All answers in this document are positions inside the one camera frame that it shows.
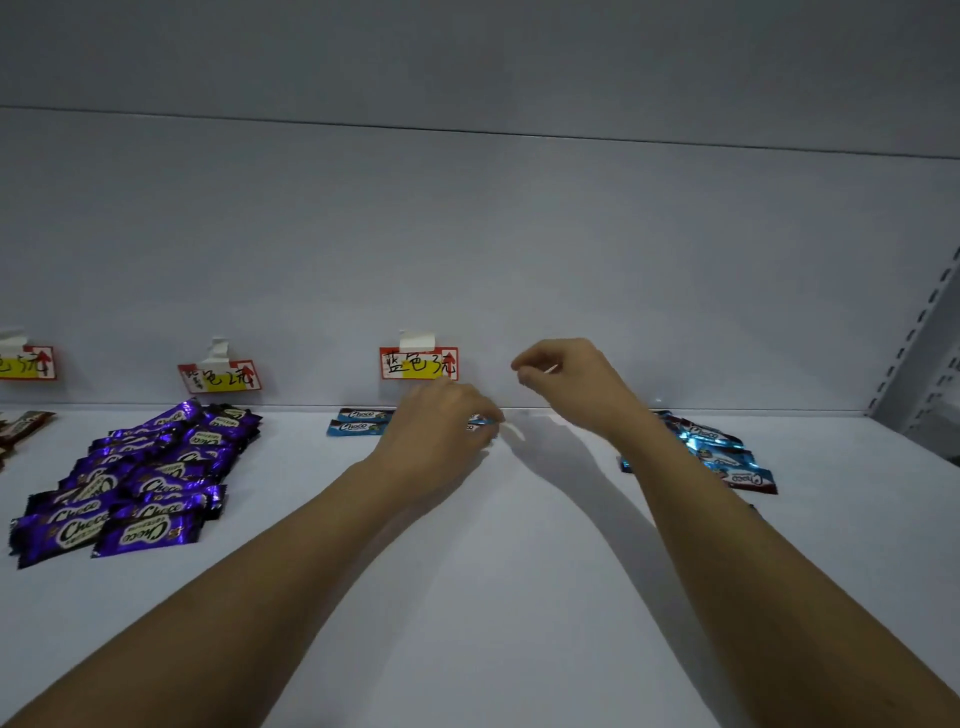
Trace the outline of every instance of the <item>white wall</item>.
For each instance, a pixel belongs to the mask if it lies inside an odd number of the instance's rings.
[[[946,0],[7,0],[0,105],[960,156]]]
[[[393,401],[399,328],[505,405],[586,335],[675,407],[862,410],[957,246],[960,162],[0,111],[0,326],[166,402],[228,336],[262,401]]]

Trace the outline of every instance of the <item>finger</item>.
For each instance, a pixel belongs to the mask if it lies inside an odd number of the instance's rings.
[[[570,341],[571,339],[543,339],[527,351],[518,354],[510,363],[510,368],[513,370],[518,370],[520,367],[546,369],[554,364],[561,364],[569,349]]]
[[[476,443],[478,449],[483,449],[492,442],[499,431],[500,425],[493,423],[492,425],[480,425],[472,432],[468,432],[467,435],[471,442]]]
[[[461,386],[465,394],[464,401],[467,409],[469,409],[467,413],[468,417],[470,415],[483,415],[495,422],[503,422],[503,412],[493,403],[493,400],[480,394],[480,391],[472,384],[463,384]]]
[[[532,389],[545,400],[550,399],[550,393],[557,385],[557,375],[549,375],[541,372],[536,367],[520,367],[516,372],[516,378],[520,384],[528,389]]]

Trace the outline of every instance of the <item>forearm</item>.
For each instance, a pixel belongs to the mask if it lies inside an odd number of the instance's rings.
[[[358,463],[64,675],[9,728],[256,726],[320,628],[325,598],[397,513]]]
[[[610,439],[761,724],[960,724],[957,696],[656,417],[638,407],[621,422]]]

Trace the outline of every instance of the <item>pile of chocolate bars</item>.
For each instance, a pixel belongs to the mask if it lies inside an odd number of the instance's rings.
[[[690,420],[676,417],[669,410],[657,412],[660,420],[671,432],[684,441],[700,462],[720,475],[731,488],[757,493],[777,493],[773,474],[761,468],[754,454],[743,446],[743,441],[721,432],[714,427],[697,425]],[[619,458],[620,470],[632,473],[630,463]]]
[[[3,470],[4,458],[13,453],[13,446],[26,440],[54,416],[53,412],[31,410],[24,412],[11,423],[0,420],[0,471]]]
[[[95,440],[56,491],[34,493],[11,521],[21,569],[81,546],[113,556],[192,544],[220,518],[224,477],[260,418],[228,404],[178,404],[143,425]]]
[[[343,407],[337,413],[336,420],[330,420],[326,429],[329,437],[352,437],[353,435],[382,435],[383,430],[390,424],[394,416],[392,409],[357,409]],[[480,415],[473,415],[467,423],[467,430],[474,430],[482,425],[489,425]]]

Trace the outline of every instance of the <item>brown chocolate wrapper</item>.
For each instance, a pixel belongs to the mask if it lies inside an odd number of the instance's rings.
[[[0,429],[0,448],[10,449],[21,440],[30,437],[46,425],[54,414],[37,410],[24,412],[9,425]]]

